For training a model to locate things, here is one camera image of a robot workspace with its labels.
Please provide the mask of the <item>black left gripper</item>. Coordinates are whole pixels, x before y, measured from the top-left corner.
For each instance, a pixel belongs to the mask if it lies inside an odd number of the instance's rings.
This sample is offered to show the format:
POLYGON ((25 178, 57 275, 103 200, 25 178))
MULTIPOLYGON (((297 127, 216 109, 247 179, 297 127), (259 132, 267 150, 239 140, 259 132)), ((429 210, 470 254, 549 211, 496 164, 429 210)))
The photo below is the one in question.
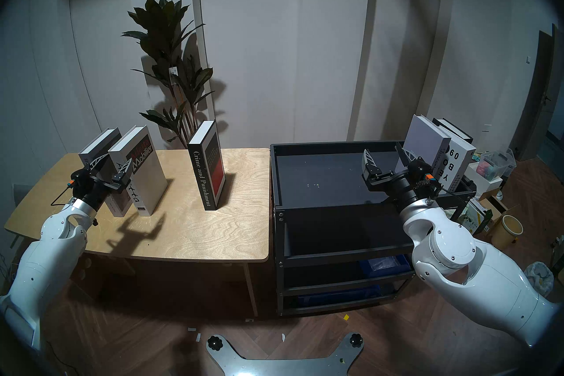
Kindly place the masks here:
POLYGON ((122 194, 131 181, 133 173, 133 159, 130 158, 112 176, 110 182, 105 182, 95 177, 101 172, 109 159, 109 154, 103 154, 95 158, 91 163, 85 164, 85 168, 79 169, 71 174, 70 187, 73 191, 73 197, 83 201, 95 211, 99 211, 102 203, 110 195, 122 194))

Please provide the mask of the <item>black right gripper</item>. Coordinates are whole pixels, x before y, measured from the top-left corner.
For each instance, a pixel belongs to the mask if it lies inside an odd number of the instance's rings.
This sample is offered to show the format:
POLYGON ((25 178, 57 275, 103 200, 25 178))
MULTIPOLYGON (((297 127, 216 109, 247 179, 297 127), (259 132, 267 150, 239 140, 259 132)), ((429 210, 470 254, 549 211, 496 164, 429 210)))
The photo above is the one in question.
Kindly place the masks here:
POLYGON ((400 164, 407 169, 401 172, 383 172, 375 163, 370 152, 364 149, 362 156, 362 177, 371 192, 384 192, 389 202, 398 207, 429 199, 435 201, 442 187, 431 174, 432 168, 424 161, 406 152, 400 142, 395 142, 400 164))

